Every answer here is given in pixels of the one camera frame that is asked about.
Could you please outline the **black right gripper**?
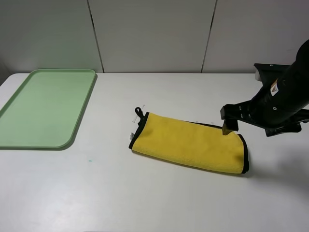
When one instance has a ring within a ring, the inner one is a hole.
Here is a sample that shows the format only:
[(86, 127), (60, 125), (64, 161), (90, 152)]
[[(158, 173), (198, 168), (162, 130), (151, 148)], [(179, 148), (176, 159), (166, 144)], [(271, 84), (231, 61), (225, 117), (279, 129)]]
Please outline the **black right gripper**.
[(291, 88), (272, 95), (273, 89), (262, 87), (249, 101), (224, 105), (220, 110), (223, 135), (239, 131), (239, 121), (263, 128), (267, 137), (300, 132), (300, 124), (309, 121), (309, 111), (304, 109), (309, 99)]

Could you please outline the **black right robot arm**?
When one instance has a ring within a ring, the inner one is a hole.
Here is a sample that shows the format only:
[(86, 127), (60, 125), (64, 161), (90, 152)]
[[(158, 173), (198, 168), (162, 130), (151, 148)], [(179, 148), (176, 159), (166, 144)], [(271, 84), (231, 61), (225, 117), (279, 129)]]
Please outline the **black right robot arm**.
[(309, 43), (301, 45), (290, 66), (254, 66), (268, 81), (251, 100), (222, 107), (223, 135), (238, 131), (239, 121), (263, 128), (268, 137), (300, 132), (300, 124), (309, 121)]

